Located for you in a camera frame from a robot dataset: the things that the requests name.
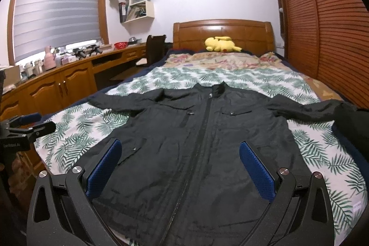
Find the pink bottle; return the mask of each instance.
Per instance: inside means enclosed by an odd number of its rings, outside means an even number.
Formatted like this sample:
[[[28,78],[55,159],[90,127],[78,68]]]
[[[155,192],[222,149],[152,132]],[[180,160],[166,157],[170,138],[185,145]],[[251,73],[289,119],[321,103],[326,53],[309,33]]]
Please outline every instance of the pink bottle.
[[[51,46],[45,47],[45,58],[44,58],[44,65],[45,70],[53,69],[57,66],[55,63],[55,54],[52,54],[51,52]]]

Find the white shelf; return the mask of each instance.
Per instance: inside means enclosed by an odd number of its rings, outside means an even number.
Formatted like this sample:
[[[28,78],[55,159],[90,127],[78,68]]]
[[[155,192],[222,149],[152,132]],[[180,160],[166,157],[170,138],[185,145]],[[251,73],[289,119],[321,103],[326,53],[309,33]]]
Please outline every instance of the white shelf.
[[[130,7],[140,5],[142,3],[145,3],[146,1],[149,1],[149,0],[141,0],[141,1],[135,2],[135,3],[131,4]]]
[[[142,18],[145,18],[145,17],[155,18],[154,4],[151,1],[143,0],[143,1],[137,2],[133,5],[137,5],[137,4],[144,4],[145,5],[146,16],[141,16],[141,17],[138,17],[138,18],[135,18],[135,19],[125,21],[125,22],[123,22],[124,24],[127,23],[127,22],[131,22],[133,20],[142,19]]]
[[[132,21],[135,21],[135,20],[138,20],[138,19],[143,19],[143,18],[154,18],[154,17],[151,17],[151,16],[141,16],[141,17],[138,17],[138,18],[135,18],[135,19],[132,19],[132,20],[128,20],[128,21],[125,21],[123,22],[124,24],[127,24],[129,22],[132,22]]]

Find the bed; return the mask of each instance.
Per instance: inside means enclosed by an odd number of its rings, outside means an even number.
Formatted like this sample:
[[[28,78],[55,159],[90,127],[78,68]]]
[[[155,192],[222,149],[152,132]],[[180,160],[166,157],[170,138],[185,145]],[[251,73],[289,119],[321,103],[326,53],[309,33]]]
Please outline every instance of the bed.
[[[244,51],[203,52],[204,40],[211,36],[230,36]],[[324,84],[291,70],[271,53],[274,38],[269,22],[227,19],[176,23],[173,48],[175,53],[168,55],[164,65],[151,67],[143,76],[123,82],[107,94],[123,96],[157,88],[190,88],[196,83],[212,86],[224,81],[229,86],[270,97],[282,94],[302,104],[340,99]],[[85,102],[55,114],[51,120],[57,125],[55,133],[39,139],[35,147],[49,171],[60,174],[114,128],[123,125],[128,116]],[[308,168],[324,175],[335,221],[335,244],[339,245],[360,218],[368,196],[357,164],[332,133],[332,123],[288,120]]]

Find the black chair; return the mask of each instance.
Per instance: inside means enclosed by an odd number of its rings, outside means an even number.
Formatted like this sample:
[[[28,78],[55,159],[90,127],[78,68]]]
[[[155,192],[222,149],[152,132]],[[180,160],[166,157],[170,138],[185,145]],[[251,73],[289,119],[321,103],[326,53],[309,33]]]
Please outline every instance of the black chair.
[[[146,66],[151,66],[159,62],[165,55],[165,39],[166,35],[152,36],[149,35],[146,41]]]

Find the bottle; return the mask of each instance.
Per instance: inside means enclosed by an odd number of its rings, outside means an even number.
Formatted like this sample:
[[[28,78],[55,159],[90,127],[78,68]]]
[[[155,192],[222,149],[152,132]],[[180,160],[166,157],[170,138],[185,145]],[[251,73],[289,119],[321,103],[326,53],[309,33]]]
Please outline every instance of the bottle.
[[[55,55],[55,64],[57,65],[57,67],[60,67],[62,65],[62,56],[60,53],[57,53]]]
[[[51,53],[51,46],[45,47],[45,53],[46,53],[44,57],[45,70],[55,68],[57,65],[55,63],[55,55]]]

